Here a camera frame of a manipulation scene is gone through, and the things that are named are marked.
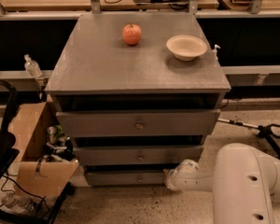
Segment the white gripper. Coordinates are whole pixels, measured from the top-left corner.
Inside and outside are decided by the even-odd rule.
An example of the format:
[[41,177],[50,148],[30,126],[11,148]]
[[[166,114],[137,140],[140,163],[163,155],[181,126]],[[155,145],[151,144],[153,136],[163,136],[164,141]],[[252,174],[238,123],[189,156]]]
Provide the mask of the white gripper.
[[199,164],[185,159],[174,169],[164,171],[164,184],[173,191],[194,190],[198,182]]

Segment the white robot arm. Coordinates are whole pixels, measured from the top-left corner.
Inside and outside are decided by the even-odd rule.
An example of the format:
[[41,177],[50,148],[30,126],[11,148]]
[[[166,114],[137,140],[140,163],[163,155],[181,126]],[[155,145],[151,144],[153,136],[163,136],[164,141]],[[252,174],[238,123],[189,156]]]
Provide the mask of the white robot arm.
[[164,173],[170,190],[213,193],[214,224],[275,224],[273,203],[280,202],[280,160],[252,146],[224,146],[212,172],[201,172],[197,162],[184,160]]

